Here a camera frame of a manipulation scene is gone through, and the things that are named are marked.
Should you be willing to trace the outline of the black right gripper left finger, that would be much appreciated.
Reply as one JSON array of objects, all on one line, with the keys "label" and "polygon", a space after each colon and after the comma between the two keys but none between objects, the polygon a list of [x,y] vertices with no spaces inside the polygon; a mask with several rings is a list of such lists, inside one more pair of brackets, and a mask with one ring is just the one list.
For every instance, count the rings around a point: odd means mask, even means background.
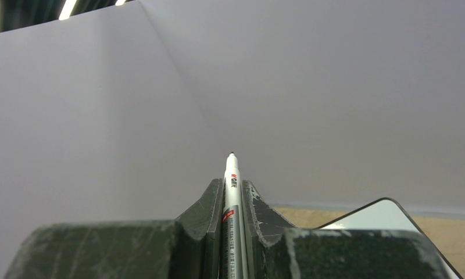
[{"label": "black right gripper left finger", "polygon": [[222,205],[219,178],[175,219],[38,227],[5,278],[217,278]]}]

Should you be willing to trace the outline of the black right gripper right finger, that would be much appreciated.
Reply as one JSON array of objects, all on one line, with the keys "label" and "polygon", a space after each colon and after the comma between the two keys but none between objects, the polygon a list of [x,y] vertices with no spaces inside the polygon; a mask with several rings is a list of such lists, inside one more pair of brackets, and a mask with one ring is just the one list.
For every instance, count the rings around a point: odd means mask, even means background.
[{"label": "black right gripper right finger", "polygon": [[243,182],[250,278],[447,278],[425,236],[406,230],[299,228]]}]

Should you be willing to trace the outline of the white marker pen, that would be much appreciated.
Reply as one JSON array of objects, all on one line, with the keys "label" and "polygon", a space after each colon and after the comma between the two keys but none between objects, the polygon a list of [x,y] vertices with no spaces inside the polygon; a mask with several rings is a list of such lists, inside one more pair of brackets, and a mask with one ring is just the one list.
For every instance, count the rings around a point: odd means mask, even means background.
[{"label": "white marker pen", "polygon": [[248,260],[242,206],[242,179],[238,158],[231,152],[224,172],[221,216],[220,278],[248,278]]}]

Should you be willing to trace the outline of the white whiteboard black frame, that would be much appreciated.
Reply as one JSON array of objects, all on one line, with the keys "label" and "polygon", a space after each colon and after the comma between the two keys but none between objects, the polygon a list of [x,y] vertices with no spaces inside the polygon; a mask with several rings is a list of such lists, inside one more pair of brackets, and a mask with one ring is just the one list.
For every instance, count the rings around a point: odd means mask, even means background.
[{"label": "white whiteboard black frame", "polygon": [[460,278],[397,201],[381,198],[295,240],[302,278]]}]

